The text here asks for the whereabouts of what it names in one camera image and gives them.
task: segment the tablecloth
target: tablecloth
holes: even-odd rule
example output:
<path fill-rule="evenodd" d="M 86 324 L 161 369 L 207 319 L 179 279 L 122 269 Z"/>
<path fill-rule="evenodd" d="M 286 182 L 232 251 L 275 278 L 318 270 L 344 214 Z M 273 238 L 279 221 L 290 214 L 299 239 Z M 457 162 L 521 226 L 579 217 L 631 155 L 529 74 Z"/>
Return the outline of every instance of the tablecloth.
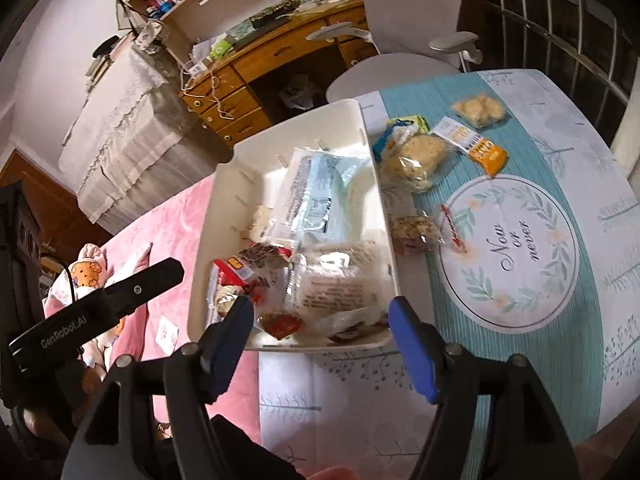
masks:
<path fill-rule="evenodd" d="M 451 104 L 480 91 L 508 107 L 510 117 L 482 133 L 510 160 L 489 180 L 460 155 L 428 193 L 384 190 L 395 214 L 449 205 L 469 248 L 466 259 L 445 251 L 399 259 L 401 290 L 446 340 L 483 357 L 527 355 L 577 444 L 640 392 L 640 207 L 595 129 L 540 72 L 463 74 L 359 100 L 375 136 L 388 117 L 463 122 Z M 513 266 L 519 273 L 509 274 Z M 487 414 L 481 399 L 468 478 Z M 302 470 L 340 463 L 364 480 L 406 478 L 433 416 L 394 346 L 260 355 L 263 444 Z"/>

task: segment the table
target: table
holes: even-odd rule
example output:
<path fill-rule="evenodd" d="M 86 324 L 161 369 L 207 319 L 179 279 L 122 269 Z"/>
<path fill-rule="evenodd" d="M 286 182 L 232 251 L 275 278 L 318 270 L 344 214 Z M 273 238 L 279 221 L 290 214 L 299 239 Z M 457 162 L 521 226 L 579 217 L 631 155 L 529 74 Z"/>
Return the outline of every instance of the table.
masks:
<path fill-rule="evenodd" d="M 470 247 L 466 259 L 399 259 L 401 290 L 447 341 L 483 357 L 526 355 L 577 444 L 640 392 L 640 207 L 595 129 L 540 72 L 438 78 L 359 101 L 374 136 L 388 117 L 455 118 L 450 105 L 479 91 L 508 106 L 511 117 L 482 132 L 510 160 L 492 181 L 459 156 L 428 193 L 385 189 L 395 214 L 449 205 Z M 345 464 L 364 480 L 407 478 L 434 416 L 393 346 L 263 353 L 259 386 L 263 445 L 304 471 Z M 484 401 L 465 477 L 481 459 Z"/>
<path fill-rule="evenodd" d="M 311 10 L 291 16 L 289 23 L 231 51 L 215 62 L 192 90 L 180 94 L 189 110 L 196 112 L 228 146 L 292 116 L 278 97 L 291 75 L 311 74 L 324 96 L 328 85 L 352 64 L 377 54 L 372 44 L 351 36 L 306 40 L 312 32 L 332 23 L 352 22 L 355 27 L 366 29 L 363 0 L 323 4 Z M 212 74 L 216 77 L 215 96 L 221 101 L 221 110 L 231 113 L 233 120 L 221 118 L 214 104 Z"/>

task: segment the snack package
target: snack package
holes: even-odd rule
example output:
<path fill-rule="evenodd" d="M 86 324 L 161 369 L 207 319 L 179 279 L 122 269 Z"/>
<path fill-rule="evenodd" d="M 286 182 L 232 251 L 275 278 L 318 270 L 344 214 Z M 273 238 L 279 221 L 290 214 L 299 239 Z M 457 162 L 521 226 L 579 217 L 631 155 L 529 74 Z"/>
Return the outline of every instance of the snack package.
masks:
<path fill-rule="evenodd" d="M 431 133 L 451 143 L 472 161 L 480 164 L 491 178 L 502 169 L 509 157 L 500 146 L 446 116 L 433 127 Z"/>
<path fill-rule="evenodd" d="M 405 251 L 434 251 L 445 244 L 440 229 L 424 212 L 421 215 L 389 217 L 389 230 L 396 252 L 400 256 L 403 256 Z"/>
<path fill-rule="evenodd" d="M 296 148 L 264 239 L 290 248 L 305 235 L 319 243 L 348 240 L 350 183 L 366 163 L 364 158 Z"/>
<path fill-rule="evenodd" d="M 294 310 L 307 324 L 335 312 L 378 306 L 376 260 L 372 242 L 305 248 L 293 259 L 288 310 Z"/>
<path fill-rule="evenodd" d="M 352 340 L 365 335 L 365 326 L 379 324 L 386 328 L 383 322 L 386 313 L 378 306 L 365 306 L 355 310 L 336 312 L 330 316 L 321 317 L 306 326 L 306 330 L 323 335 L 327 338 L 338 337 L 342 341 Z"/>
<path fill-rule="evenodd" d="M 264 234 L 269 227 L 269 220 L 271 219 L 272 213 L 273 209 L 259 205 L 251 218 L 251 224 L 247 228 L 244 238 L 248 238 L 252 242 L 263 241 Z"/>
<path fill-rule="evenodd" d="M 371 151 L 376 162 L 381 162 L 400 146 L 417 134 L 429 131 L 426 121 L 419 115 L 389 120 L 382 136 L 373 144 Z"/>
<path fill-rule="evenodd" d="M 280 340 L 297 332 L 302 319 L 285 305 L 291 251 L 260 242 L 236 256 L 213 260 L 207 291 L 207 325 L 219 322 L 238 296 L 254 304 L 254 325 Z"/>
<path fill-rule="evenodd" d="M 442 139 L 416 135 L 380 163 L 383 178 L 397 182 L 415 192 L 431 189 L 437 181 L 438 166 L 452 150 Z"/>
<path fill-rule="evenodd" d="M 474 128 L 490 126 L 506 115 L 504 106 L 484 92 L 453 103 L 451 109 Z"/>

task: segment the wooden desk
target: wooden desk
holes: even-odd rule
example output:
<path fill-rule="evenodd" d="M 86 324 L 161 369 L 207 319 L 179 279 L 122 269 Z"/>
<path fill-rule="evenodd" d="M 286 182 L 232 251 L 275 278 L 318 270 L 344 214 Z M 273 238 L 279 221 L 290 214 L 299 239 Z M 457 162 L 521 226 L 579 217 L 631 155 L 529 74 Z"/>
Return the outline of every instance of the wooden desk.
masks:
<path fill-rule="evenodd" d="M 343 36 L 325 41 L 307 41 L 306 37 L 325 25 L 352 22 L 367 28 L 362 0 L 349 0 L 325 5 L 313 14 L 299 14 L 291 21 L 241 50 L 215 62 L 196 86 L 180 97 L 190 111 L 214 130 L 227 145 L 246 139 L 272 124 L 285 120 L 295 112 L 287 110 L 278 91 L 293 73 L 311 73 L 324 99 L 328 85 L 357 62 L 376 55 L 372 44 L 359 38 Z M 234 119 L 220 117 L 211 91 L 220 109 Z"/>

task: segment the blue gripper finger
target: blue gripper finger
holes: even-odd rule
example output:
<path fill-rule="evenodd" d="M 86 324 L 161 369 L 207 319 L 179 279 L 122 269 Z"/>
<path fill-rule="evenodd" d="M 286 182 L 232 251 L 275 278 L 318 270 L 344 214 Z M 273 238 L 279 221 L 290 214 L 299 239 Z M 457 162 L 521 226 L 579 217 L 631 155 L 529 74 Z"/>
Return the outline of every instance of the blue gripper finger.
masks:
<path fill-rule="evenodd" d="M 415 391 L 423 395 L 431 404 L 438 402 L 439 385 L 436 384 L 434 360 L 430 356 L 425 338 L 425 325 L 415 315 L 409 302 L 403 296 L 391 300 L 389 304 L 389 327 L 398 349 L 409 370 Z"/>

